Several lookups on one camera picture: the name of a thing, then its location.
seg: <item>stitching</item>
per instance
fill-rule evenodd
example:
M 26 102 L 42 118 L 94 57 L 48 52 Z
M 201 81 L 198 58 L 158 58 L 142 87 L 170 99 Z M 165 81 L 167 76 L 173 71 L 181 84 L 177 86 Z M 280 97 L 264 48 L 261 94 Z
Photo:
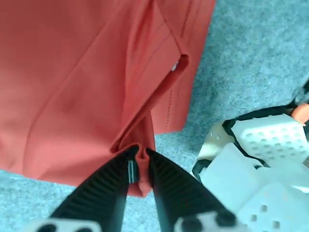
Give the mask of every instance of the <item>stitching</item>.
M 150 60 L 154 57 L 155 53 L 162 47 L 163 43 L 164 43 L 170 36 L 171 36 L 171 33 L 169 33 L 169 34 L 162 40 L 162 42 L 159 44 L 159 46 L 156 48 L 156 50 L 155 50 L 155 51 L 152 53 L 152 55 L 149 57 L 149 59 L 148 59 L 148 61 L 147 61 L 147 64 L 145 65 L 143 71 L 146 70 L 146 67 L 147 67 L 147 65 L 149 64 Z M 134 117 L 133 117 L 131 123 L 134 122 L 134 119 L 136 118 L 137 115 L 138 115 L 138 113 L 134 115 Z M 130 127 L 131 123 L 123 130 L 122 135 L 121 135 L 118 139 L 115 140 L 115 142 L 113 143 L 112 147 L 114 147 L 115 144 L 119 145 L 119 144 L 118 144 L 119 141 L 121 141 L 122 138 L 126 137 L 126 135 L 128 134 L 128 128 Z
M 190 42 L 191 42 L 192 30 L 193 30 L 193 27 L 194 27 L 194 25 L 195 25 L 195 23 L 196 23 L 196 20 L 197 20 L 197 15 L 198 15 L 198 13 L 199 13 L 200 5 L 201 5 L 201 0 L 199 0 L 197 12 L 196 12 L 196 14 L 195 14 L 192 27 L 190 28 L 191 33 L 190 33 L 190 36 L 189 36 L 188 45 L 189 45 Z M 180 79 L 180 81 L 179 81 L 179 86 L 178 86 L 178 91 L 177 91 L 177 98 L 176 98 L 176 99 L 179 98 L 179 95 L 180 95 L 180 88 L 181 88 L 181 86 L 182 86 L 182 83 L 183 83 L 183 79 Z M 177 103 L 176 103 L 175 114 L 177 114 L 178 108 L 179 108 L 179 101 L 177 101 Z
M 155 53 L 160 49 L 160 47 L 162 46 L 162 44 L 169 38 L 170 33 L 163 39 L 163 41 L 159 44 L 159 46 L 152 52 L 152 54 L 150 55 L 150 57 L 148 58 L 144 68 L 142 69 L 142 71 L 140 72 L 140 74 L 138 75 L 137 80 L 135 81 L 135 84 L 137 84 L 140 80 L 140 77 L 143 75 L 143 73 L 145 72 L 147 66 L 150 63 L 150 60 L 154 57 Z
M 185 29 L 185 26 L 187 25 L 187 20 L 188 20 L 188 17 L 189 17 L 191 7 L 192 7 L 192 0 L 189 1 L 188 10 L 187 10 L 187 13 L 185 15 L 185 20 L 184 20 L 184 23 L 183 23 L 181 37 L 183 37 L 183 35 L 184 35 L 184 29 Z
M 164 25 L 164 21 L 158 26 L 158 27 L 156 27 L 156 29 L 155 29 L 155 31 L 151 34 L 151 36 L 149 37 L 150 39 L 150 41 L 153 39 L 153 37 L 157 34 L 157 32 L 158 32 L 158 30 L 160 30 L 161 29 L 161 27 Z M 138 74 L 138 76 L 140 76 L 140 75 L 142 75 L 142 73 L 144 72 L 144 69 L 146 68 L 146 66 L 148 65 L 148 62 L 149 61 L 147 61 L 147 63 L 145 64 L 145 66 L 144 66 L 144 68 L 143 68 L 143 70 L 140 72 L 140 74 Z M 138 77 L 138 79 L 133 83 L 133 88 L 135 88 L 136 87 L 136 85 L 137 85 L 137 82 L 139 81 L 139 79 L 140 79 L 140 77 Z
M 196 22 L 196 20 L 197 20 L 197 15 L 198 15 L 198 13 L 199 13 L 199 9 L 200 9 L 200 6 L 201 6 L 201 0 L 199 0 L 199 2 L 198 2 L 198 8 L 197 8 L 197 12 L 196 12 L 196 14 L 195 14 L 195 16 L 194 16 L 194 21 L 193 21 L 193 24 L 192 24 L 192 27 L 190 28 L 190 37 L 189 37 L 189 40 L 188 40 L 188 45 L 190 44 L 190 42 L 191 42 L 191 38 L 192 38 L 192 30 L 193 30 L 193 27 L 195 26 L 195 22 Z
M 165 126 L 165 133 L 168 131 L 169 113 L 170 113 L 170 107 L 171 107 L 171 103 L 172 103 L 172 96 L 173 96 L 173 90 L 171 89 L 170 93 L 169 93 L 168 118 L 167 118 L 167 122 L 166 122 L 166 126 Z
M 187 25 L 187 21 L 188 21 L 188 17 L 189 17 L 190 11 L 191 11 L 191 7 L 192 7 L 192 0 L 189 1 L 188 10 L 186 12 L 185 20 L 184 20 L 183 27 L 182 27 L 181 37 L 183 37 L 183 35 L 184 35 L 184 30 L 185 30 L 185 27 Z M 178 88 L 177 98 L 179 97 L 179 92 L 180 92 L 180 89 Z M 173 90 L 171 89 L 170 93 L 169 93 L 169 106 L 168 106 L 168 114 L 167 114 L 167 120 L 166 120 L 166 126 L 165 126 L 165 133 L 167 132 L 168 126 L 169 126 L 170 107 L 171 107 L 172 97 L 173 97 Z

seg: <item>orange part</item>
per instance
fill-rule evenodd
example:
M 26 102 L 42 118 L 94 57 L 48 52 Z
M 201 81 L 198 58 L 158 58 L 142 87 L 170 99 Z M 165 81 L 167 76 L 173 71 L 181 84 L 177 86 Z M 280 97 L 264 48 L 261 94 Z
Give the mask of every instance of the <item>orange part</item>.
M 78 185 L 138 144 L 146 196 L 144 149 L 184 125 L 214 2 L 1 1 L 0 169 Z
M 305 126 L 309 121 L 309 104 L 301 104 L 292 112 L 292 118 Z

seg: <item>white perforated plate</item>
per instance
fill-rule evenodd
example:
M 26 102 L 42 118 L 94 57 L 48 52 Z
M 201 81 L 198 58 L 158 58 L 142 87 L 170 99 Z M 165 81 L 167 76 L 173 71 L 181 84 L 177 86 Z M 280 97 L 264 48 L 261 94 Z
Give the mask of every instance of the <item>white perforated plate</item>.
M 236 121 L 232 131 L 250 156 L 270 167 L 292 160 L 303 163 L 309 156 L 303 126 L 286 114 Z

